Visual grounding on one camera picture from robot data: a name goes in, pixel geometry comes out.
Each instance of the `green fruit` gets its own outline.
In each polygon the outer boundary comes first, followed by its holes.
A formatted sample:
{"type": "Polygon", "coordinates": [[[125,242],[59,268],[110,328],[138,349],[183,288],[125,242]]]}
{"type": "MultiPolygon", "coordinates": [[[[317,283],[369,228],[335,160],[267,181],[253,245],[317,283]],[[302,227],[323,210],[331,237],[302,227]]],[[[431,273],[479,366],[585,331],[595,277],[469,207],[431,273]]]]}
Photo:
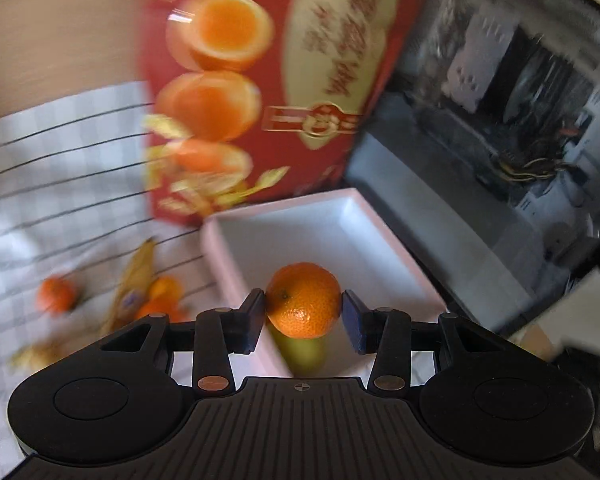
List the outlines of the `green fruit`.
{"type": "Polygon", "coordinates": [[[269,331],[280,350],[280,355],[295,377],[313,375],[324,364],[327,351],[323,337],[293,339],[281,334],[272,325],[269,325],[269,331]]]}

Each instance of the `beige label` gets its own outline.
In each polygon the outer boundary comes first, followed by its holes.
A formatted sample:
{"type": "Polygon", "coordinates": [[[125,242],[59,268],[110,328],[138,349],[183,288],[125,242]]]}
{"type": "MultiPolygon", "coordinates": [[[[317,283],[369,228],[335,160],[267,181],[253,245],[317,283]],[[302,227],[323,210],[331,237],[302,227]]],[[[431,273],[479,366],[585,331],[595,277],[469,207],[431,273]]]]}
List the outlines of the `beige label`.
{"type": "Polygon", "coordinates": [[[287,105],[325,102],[359,114],[384,56],[397,1],[292,0],[282,60],[287,105]]]}

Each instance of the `red snack bag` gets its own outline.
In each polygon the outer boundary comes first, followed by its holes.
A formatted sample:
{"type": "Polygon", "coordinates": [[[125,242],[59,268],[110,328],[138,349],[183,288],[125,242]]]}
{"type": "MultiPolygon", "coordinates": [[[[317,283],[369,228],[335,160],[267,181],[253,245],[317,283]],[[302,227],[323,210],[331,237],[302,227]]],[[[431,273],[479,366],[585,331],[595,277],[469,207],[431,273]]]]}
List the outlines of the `red snack bag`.
{"type": "Polygon", "coordinates": [[[196,224],[337,182],[420,2],[150,0],[154,216],[196,224]]]}

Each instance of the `white object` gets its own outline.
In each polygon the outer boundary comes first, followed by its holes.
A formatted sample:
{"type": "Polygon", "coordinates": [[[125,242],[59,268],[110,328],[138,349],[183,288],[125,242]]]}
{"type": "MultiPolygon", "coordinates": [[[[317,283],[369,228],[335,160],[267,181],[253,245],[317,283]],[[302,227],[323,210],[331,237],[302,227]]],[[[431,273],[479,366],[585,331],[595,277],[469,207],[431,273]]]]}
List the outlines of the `white object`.
{"type": "MultiPolygon", "coordinates": [[[[215,214],[202,227],[202,250],[228,306],[296,262],[328,269],[369,308],[388,306],[414,321],[435,322],[445,304],[411,255],[354,189],[215,214]]],[[[326,337],[321,376],[368,379],[373,357],[354,352],[340,320],[326,337]]],[[[236,384],[246,376],[289,376],[263,329],[255,352],[231,356],[236,384]]]]}

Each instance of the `small orange fruit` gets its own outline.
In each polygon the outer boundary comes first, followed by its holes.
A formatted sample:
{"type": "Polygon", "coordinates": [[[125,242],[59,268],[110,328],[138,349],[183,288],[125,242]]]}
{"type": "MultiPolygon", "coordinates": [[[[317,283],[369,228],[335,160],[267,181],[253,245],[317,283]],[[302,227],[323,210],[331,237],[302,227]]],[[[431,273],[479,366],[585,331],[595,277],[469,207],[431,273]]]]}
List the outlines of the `small orange fruit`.
{"type": "Polygon", "coordinates": [[[136,319],[141,319],[149,314],[168,314],[169,321],[180,323],[186,321],[184,314],[178,309],[178,302],[173,301],[167,294],[148,301],[136,312],[136,319]]]}
{"type": "Polygon", "coordinates": [[[183,295],[182,285],[173,276],[161,276],[149,287],[149,300],[155,300],[160,296],[167,296],[178,304],[183,295]]]}
{"type": "Polygon", "coordinates": [[[260,91],[234,72],[184,74],[165,86],[155,111],[178,121],[196,139],[232,140],[253,126],[260,115],[260,91]]]}
{"type": "Polygon", "coordinates": [[[53,316],[73,309],[77,299],[74,285],[61,276],[49,276],[38,289],[36,304],[43,312],[53,316]]]}
{"type": "Polygon", "coordinates": [[[328,270],[302,262],[282,267],[266,291],[267,315],[281,333],[298,339],[325,335],[340,317],[340,284],[328,270]]]}
{"type": "Polygon", "coordinates": [[[203,70],[242,72],[271,45],[273,20],[253,0],[187,0],[182,10],[178,32],[203,70]]]}

